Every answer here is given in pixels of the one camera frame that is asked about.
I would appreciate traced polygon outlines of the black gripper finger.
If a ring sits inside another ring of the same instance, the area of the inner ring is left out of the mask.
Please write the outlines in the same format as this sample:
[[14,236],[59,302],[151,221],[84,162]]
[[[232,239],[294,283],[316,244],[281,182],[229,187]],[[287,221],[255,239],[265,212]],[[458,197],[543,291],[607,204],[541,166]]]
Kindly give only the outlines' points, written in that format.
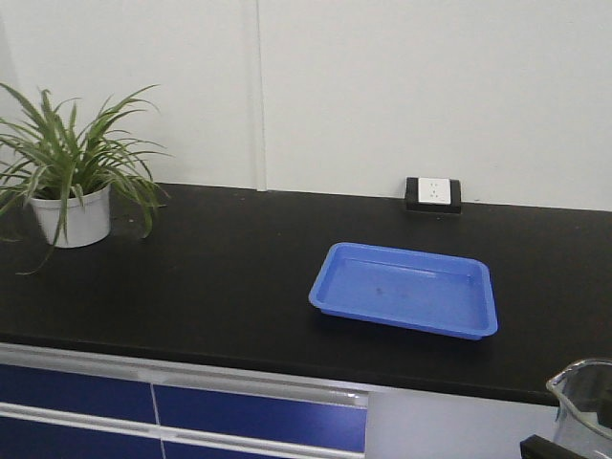
[[574,452],[540,436],[532,435],[520,442],[520,454],[524,459],[568,459]]

